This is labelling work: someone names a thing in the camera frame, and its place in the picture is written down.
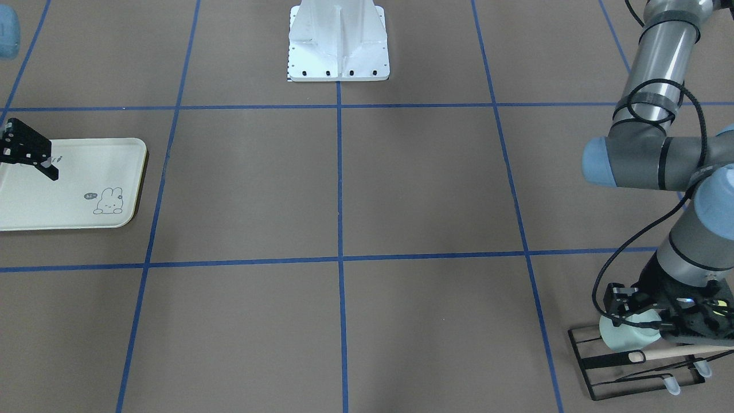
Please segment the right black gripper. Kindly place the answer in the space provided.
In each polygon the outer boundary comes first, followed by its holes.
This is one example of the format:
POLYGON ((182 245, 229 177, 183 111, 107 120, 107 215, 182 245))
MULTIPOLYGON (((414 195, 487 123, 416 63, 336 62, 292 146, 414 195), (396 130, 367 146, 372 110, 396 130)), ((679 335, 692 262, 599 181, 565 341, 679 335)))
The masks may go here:
POLYGON ((58 180, 58 168, 52 162, 52 141, 18 118, 6 120, 3 126, 1 162, 39 166, 39 171, 50 180, 58 180))

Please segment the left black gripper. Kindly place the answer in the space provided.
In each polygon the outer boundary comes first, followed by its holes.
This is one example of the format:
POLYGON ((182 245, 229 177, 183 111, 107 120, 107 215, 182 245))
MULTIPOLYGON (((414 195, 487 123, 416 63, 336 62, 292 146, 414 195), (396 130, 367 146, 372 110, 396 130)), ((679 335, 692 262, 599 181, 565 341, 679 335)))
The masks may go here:
POLYGON ((653 256, 645 265, 637 287, 652 296, 662 326, 663 339, 682 344, 731 345, 733 343, 732 291, 725 280, 711 280, 695 287, 675 280, 653 256), (713 311, 707 302, 726 301, 724 311, 713 311))

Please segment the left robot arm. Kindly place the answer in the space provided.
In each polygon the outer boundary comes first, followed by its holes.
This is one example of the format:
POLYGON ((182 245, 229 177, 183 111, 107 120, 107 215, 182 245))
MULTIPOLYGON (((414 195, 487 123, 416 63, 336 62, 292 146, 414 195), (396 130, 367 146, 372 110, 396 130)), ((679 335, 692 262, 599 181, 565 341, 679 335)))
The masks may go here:
POLYGON ((654 222, 681 212, 631 287, 610 284, 599 304, 608 346, 638 349, 645 338, 732 346, 732 128, 709 136, 700 102, 684 86, 703 24, 731 1, 648 1, 639 49, 606 136, 584 148, 585 180, 613 188, 681 192, 654 222))

